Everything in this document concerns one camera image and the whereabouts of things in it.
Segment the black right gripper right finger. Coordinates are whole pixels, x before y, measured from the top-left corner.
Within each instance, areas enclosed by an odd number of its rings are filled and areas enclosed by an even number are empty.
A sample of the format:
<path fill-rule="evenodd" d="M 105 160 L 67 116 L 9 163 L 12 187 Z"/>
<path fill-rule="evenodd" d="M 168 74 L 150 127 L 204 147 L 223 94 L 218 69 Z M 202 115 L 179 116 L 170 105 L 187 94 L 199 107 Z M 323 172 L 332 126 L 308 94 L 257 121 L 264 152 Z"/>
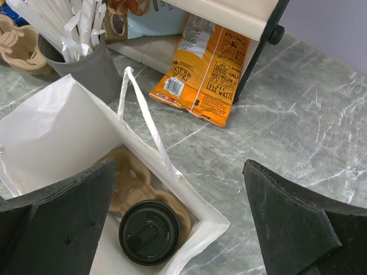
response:
<path fill-rule="evenodd" d="M 248 159 L 245 188 L 267 274 L 366 274 L 366 209 Z"/>

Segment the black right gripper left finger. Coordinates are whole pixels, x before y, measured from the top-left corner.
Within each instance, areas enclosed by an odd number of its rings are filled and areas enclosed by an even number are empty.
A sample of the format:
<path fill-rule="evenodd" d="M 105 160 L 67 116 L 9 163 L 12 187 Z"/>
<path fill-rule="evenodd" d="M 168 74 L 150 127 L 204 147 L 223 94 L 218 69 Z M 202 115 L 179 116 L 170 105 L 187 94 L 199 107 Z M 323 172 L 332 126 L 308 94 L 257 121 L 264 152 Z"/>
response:
<path fill-rule="evenodd" d="M 1 199 L 1 274 L 89 274 L 115 185 L 112 159 Z"/>

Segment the black plastic cup lid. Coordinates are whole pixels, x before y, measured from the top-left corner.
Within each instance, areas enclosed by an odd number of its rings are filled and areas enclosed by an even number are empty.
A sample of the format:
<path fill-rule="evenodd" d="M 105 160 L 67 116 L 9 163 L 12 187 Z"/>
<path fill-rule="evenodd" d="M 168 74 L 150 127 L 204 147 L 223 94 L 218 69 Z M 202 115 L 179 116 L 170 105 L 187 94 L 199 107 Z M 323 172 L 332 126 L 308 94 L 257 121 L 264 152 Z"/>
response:
<path fill-rule="evenodd" d="M 142 266 L 157 266 L 177 251 L 182 237 L 175 211 L 158 200 L 134 204 L 119 225 L 119 243 L 125 255 Z"/>

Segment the light blue paper bag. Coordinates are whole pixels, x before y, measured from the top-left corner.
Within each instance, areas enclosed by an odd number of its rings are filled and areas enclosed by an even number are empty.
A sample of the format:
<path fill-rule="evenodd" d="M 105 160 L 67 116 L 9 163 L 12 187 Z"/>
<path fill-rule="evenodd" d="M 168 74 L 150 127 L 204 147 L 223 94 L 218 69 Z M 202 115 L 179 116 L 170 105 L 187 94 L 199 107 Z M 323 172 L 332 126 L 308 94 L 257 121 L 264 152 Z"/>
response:
<path fill-rule="evenodd" d="M 135 82 L 132 68 L 127 67 L 117 111 L 72 76 L 57 80 L 24 101 L 1 120 L 1 180 L 17 197 L 77 174 L 117 147 L 127 147 L 185 205 L 196 222 L 188 239 L 167 263 L 146 268 L 124 255 L 118 243 L 118 220 L 109 215 L 91 273 L 179 274 L 230 223 L 172 165 Z M 123 118 L 128 84 L 135 84 L 137 101 L 155 147 L 147 145 Z"/>

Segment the grey straw holder cup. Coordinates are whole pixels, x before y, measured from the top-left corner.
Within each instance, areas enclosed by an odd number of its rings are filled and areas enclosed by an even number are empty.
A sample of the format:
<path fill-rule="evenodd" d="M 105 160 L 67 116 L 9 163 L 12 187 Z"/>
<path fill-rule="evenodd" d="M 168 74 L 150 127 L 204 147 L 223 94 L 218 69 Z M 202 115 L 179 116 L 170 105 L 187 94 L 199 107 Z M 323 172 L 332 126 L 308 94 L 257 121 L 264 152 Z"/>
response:
<path fill-rule="evenodd" d="M 100 36 L 100 44 L 90 55 L 76 62 L 65 62 L 62 55 L 43 36 L 38 36 L 37 46 L 48 64 L 61 77 L 71 74 L 106 104 L 119 97 L 122 76 L 112 60 L 105 35 Z"/>

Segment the orange snack bag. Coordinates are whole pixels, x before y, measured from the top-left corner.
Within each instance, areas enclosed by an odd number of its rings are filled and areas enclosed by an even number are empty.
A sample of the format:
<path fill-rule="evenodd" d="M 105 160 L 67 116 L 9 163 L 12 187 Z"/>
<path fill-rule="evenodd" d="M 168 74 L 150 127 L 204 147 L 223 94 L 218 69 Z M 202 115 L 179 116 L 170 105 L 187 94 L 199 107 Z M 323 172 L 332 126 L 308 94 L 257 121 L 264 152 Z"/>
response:
<path fill-rule="evenodd" d="M 249 40 L 232 47 L 223 27 L 189 14 L 169 71 L 149 96 L 224 127 L 232 109 Z"/>

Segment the brown cardboard cup carrier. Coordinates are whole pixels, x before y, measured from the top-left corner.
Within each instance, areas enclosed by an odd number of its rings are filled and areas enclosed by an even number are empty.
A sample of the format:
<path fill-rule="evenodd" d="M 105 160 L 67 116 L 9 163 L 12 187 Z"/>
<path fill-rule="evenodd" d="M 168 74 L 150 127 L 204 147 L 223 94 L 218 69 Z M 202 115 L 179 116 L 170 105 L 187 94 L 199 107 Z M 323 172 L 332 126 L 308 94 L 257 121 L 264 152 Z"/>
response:
<path fill-rule="evenodd" d="M 38 36 L 34 27 L 17 26 L 12 19 L 1 15 L 1 60 L 32 76 L 52 74 L 53 68 L 37 46 Z"/>

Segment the wrapped white straws bundle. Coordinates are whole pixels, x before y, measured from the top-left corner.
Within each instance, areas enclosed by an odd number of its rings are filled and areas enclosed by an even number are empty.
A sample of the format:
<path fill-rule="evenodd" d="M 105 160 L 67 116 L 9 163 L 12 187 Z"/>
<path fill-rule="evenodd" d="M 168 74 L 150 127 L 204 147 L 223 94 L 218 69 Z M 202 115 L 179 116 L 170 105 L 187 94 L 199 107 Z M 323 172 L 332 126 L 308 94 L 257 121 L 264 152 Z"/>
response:
<path fill-rule="evenodd" d="M 101 44 L 107 6 L 103 1 L 6 1 L 47 40 L 65 62 L 91 55 Z"/>

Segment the cream two-tier shelf rack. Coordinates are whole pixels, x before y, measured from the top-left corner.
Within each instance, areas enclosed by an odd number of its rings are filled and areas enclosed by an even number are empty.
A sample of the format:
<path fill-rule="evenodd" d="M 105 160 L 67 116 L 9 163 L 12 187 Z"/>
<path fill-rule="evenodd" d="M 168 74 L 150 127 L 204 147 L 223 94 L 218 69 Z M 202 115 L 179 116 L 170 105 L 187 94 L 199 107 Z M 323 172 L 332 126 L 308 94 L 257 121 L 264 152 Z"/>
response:
<path fill-rule="evenodd" d="M 248 38 L 248 50 L 244 54 L 242 75 L 233 96 L 237 102 L 249 76 L 267 43 L 276 45 L 284 34 L 279 21 L 288 5 L 282 1 L 170 1 L 188 13 L 205 18 L 222 26 L 223 34 L 231 40 L 234 49 L 239 48 L 241 36 Z M 112 43 L 110 49 L 137 62 L 166 73 L 171 66 L 174 49 L 179 37 L 142 37 Z"/>

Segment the blue chips bag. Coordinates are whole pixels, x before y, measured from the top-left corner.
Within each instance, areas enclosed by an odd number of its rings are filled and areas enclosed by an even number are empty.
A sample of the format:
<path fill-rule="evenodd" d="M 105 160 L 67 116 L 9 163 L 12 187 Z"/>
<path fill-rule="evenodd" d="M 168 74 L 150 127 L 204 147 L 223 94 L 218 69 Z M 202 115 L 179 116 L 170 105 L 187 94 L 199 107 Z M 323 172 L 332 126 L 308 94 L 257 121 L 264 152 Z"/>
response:
<path fill-rule="evenodd" d="M 29 24 L 6 3 L 6 0 L 1 0 L 0 10 L 2 15 L 5 15 L 12 19 L 17 26 L 25 26 Z"/>

